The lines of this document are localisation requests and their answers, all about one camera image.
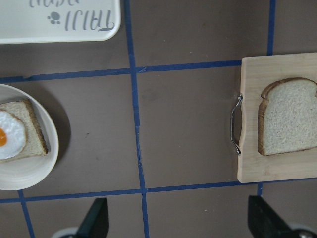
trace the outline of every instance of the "bread slice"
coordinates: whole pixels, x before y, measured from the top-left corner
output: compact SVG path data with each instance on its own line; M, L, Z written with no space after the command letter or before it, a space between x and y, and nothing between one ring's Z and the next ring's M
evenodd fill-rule
M7 111L19 118L23 122L27 134L27 142L24 149L18 155L9 159L0 160L0 162L33 156L43 156L48 153L40 125L29 99L0 104L0 110Z
M275 155L317 147L317 84L287 78L267 86L258 113L258 151Z

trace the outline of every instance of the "cutting board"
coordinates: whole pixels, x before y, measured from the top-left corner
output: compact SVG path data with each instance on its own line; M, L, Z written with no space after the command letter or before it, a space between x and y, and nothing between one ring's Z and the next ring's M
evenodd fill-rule
M317 148L271 156L258 152L260 95L269 84L292 77L317 82L317 53L242 59L242 131L239 140L241 155L238 156L240 182L317 177Z

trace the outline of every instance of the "metal handle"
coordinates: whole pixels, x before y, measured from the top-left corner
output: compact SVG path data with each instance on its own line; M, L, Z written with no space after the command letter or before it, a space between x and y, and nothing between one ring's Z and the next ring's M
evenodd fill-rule
M232 143L233 143L234 146L236 147L236 150L237 150L237 154L238 154L238 155L241 154L241 150L240 150L240 148L239 148L239 145L238 145L238 144L234 141L234 139L233 139L233 121L234 121L234 111L236 110L236 108L237 108L238 106L241 105L242 99L243 99L242 94L240 94L239 97L238 97L238 102L237 102L236 106L235 106L235 107L232 109L232 111L231 111L231 119L230 119L230 138L231 138Z

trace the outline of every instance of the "egg white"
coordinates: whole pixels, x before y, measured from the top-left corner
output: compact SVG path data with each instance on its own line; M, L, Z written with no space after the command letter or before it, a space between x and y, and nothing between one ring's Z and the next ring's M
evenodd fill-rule
M0 111L0 128L5 132L7 142L0 146L0 160L19 154L26 145L26 129L21 120L6 111Z

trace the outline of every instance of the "orange yolk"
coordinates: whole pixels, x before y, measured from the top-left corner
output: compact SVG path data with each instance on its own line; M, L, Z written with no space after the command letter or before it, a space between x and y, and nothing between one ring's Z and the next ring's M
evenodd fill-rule
M6 144L7 138L5 132L0 128L0 146L4 146Z

